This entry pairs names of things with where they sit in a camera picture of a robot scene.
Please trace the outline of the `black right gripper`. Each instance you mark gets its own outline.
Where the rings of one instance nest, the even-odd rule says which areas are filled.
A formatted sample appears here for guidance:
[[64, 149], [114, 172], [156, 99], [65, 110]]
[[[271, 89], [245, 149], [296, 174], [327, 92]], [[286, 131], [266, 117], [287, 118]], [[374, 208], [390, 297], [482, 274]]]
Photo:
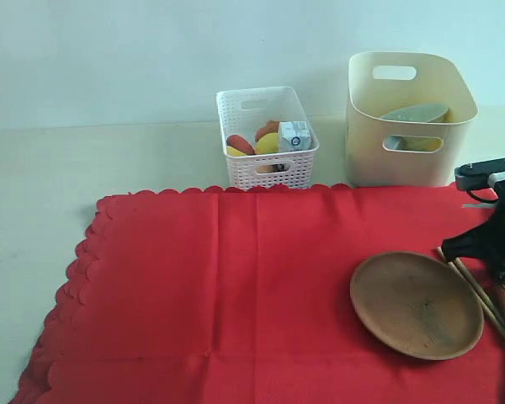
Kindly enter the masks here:
[[505, 283], [505, 195], [497, 202], [489, 226], [477, 226], [456, 237], [444, 239], [441, 250], [448, 262], [475, 258], [490, 264], [490, 274]]

